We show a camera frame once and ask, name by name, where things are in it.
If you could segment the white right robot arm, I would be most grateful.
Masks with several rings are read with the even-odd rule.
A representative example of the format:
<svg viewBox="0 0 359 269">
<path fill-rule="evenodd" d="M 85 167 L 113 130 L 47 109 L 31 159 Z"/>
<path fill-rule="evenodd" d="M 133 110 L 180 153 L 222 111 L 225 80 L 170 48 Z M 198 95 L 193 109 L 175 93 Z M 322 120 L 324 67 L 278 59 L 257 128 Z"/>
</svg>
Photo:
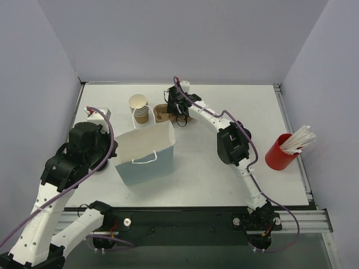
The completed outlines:
<svg viewBox="0 0 359 269">
<path fill-rule="evenodd" d="M 178 77 L 174 77 L 173 82 L 174 86 L 167 90 L 170 112 L 199 121 L 217 136 L 217 154 L 239 178 L 249 223 L 254 228 L 262 228 L 274 211 L 254 178 L 250 162 L 251 133 L 232 116 L 225 119 L 224 113 L 211 110 L 198 95 L 185 93 Z"/>
</svg>

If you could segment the stack of brown paper cups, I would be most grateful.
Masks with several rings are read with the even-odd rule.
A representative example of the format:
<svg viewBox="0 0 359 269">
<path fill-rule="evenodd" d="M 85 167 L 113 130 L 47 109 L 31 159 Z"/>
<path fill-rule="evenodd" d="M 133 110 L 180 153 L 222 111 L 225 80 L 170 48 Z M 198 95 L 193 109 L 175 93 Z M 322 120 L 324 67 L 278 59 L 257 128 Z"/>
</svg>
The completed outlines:
<svg viewBox="0 0 359 269">
<path fill-rule="evenodd" d="M 134 120 L 139 124 L 145 124 L 149 120 L 149 107 L 146 96 L 142 94 L 132 95 L 128 100 Z"/>
</svg>

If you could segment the light blue paper bag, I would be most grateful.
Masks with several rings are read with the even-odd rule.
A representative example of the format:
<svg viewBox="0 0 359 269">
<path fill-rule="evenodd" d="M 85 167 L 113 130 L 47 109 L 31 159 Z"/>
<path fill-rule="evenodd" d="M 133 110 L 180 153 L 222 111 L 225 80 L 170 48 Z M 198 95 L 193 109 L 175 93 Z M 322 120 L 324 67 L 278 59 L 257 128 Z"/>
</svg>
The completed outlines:
<svg viewBox="0 0 359 269">
<path fill-rule="evenodd" d="M 172 122 L 154 122 L 115 138 L 118 143 L 114 167 L 125 185 L 134 185 L 168 176 L 174 172 L 174 145 Z"/>
</svg>

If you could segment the brown pulp cup carrier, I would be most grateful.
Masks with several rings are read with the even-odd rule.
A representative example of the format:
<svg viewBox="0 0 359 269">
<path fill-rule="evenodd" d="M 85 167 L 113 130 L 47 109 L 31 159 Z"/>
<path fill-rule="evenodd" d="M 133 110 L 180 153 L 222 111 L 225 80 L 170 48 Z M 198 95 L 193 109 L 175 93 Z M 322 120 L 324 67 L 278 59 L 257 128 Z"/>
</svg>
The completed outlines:
<svg viewBox="0 0 359 269">
<path fill-rule="evenodd" d="M 167 104 L 158 104 L 153 109 L 154 115 L 155 115 L 155 122 L 165 122 L 165 121 L 171 121 L 172 123 L 186 123 L 185 116 L 180 115 L 176 116 L 172 113 L 167 112 Z"/>
</svg>

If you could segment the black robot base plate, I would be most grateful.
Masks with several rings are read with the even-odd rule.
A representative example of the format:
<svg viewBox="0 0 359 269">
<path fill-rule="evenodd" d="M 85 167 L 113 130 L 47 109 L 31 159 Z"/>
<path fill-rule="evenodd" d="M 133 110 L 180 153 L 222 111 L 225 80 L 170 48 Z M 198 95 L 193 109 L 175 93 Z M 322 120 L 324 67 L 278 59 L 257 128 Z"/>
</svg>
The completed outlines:
<svg viewBox="0 0 359 269">
<path fill-rule="evenodd" d="M 229 207 L 116 207 L 113 219 L 96 229 L 142 246 L 237 246 L 253 239 L 262 247 L 280 231 L 280 216 L 268 209 L 249 213 Z"/>
</svg>

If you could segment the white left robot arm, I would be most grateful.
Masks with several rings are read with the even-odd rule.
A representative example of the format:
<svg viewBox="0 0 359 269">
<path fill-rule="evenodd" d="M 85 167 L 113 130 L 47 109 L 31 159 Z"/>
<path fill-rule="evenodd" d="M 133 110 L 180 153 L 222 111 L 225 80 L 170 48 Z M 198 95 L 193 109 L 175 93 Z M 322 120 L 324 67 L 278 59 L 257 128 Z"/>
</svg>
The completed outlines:
<svg viewBox="0 0 359 269">
<path fill-rule="evenodd" d="M 110 110 L 90 106 L 85 110 L 87 120 L 74 125 L 68 141 L 45 163 L 31 214 L 14 229 L 22 233 L 11 250 L 1 254 L 1 268 L 62 268 L 67 256 L 88 237 L 99 240 L 102 249 L 119 242 L 113 235 L 93 233 L 113 231 L 118 224 L 114 208 L 100 201 L 89 204 L 73 223 L 55 232 L 78 186 L 117 156 Z"/>
</svg>

